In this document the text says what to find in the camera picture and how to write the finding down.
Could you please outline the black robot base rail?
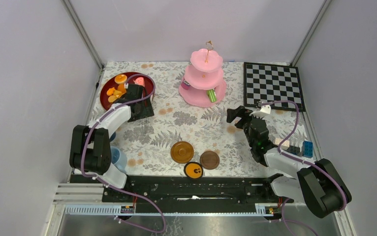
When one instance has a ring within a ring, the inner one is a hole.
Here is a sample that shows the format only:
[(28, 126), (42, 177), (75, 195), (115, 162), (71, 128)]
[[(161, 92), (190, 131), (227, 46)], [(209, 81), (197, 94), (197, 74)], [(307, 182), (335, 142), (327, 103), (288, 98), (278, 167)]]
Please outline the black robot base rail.
[(285, 200), (270, 188), (270, 178), (129, 176), (125, 191), (133, 196), (105, 188), (104, 203), (130, 203), (137, 213), (252, 213), (255, 204), (278, 206)]

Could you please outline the dark red round tray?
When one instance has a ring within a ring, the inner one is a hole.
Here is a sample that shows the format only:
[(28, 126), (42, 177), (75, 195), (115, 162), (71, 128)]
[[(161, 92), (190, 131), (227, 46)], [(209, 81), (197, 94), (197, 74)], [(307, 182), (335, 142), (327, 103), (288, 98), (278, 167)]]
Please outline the dark red round tray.
[[(132, 77), (135, 74), (138, 74), (138, 73), (137, 72), (123, 72), (123, 73), (119, 73), (117, 75), (114, 75), (110, 79), (108, 79), (107, 82), (105, 82), (103, 84), (103, 86), (101, 88), (99, 99), (100, 99), (102, 107), (105, 110), (108, 110), (111, 107), (111, 105), (112, 105), (112, 102), (109, 102), (109, 97), (110, 96), (107, 94), (108, 90), (111, 89), (111, 88), (117, 89), (118, 86), (119, 86), (119, 84), (117, 84), (115, 82), (116, 76), (118, 76), (118, 75), (125, 75), (125, 76), (127, 76), (129, 78), (129, 77)], [(145, 85), (146, 91), (143, 92), (143, 96), (151, 93), (152, 90), (153, 90), (153, 88), (154, 88), (154, 83), (146, 75), (140, 74), (139, 76), (133, 77), (129, 81), (129, 83), (130, 84), (134, 84), (135, 80), (137, 80), (139, 77), (144, 78), (144, 85)]]

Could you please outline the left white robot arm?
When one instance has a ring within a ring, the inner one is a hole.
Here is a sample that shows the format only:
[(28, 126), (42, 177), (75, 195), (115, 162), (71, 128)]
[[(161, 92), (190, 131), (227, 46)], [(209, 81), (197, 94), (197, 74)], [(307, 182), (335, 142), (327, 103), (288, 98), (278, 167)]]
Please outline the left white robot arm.
[(72, 132), (70, 166), (114, 188), (113, 194), (120, 202), (130, 200), (133, 190), (126, 185), (127, 175), (112, 163), (110, 137), (125, 122), (152, 116), (151, 96), (143, 86), (129, 84), (126, 93), (100, 118), (77, 125)]

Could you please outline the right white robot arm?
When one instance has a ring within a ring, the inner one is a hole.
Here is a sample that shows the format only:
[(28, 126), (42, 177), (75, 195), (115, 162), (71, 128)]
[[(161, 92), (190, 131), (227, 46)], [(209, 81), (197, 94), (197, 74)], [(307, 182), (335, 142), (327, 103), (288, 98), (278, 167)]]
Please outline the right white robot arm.
[(269, 185), (263, 187), (264, 200), (273, 203), (280, 197), (291, 198), (305, 203), (318, 218), (343, 210), (351, 202), (352, 195), (333, 163), (327, 159), (313, 161), (289, 153), (281, 148), (285, 140), (273, 143), (264, 120), (270, 112), (270, 103), (255, 111), (239, 106), (227, 109), (226, 118), (228, 123), (239, 119), (235, 126), (243, 130), (257, 163), (282, 172), (271, 176)]

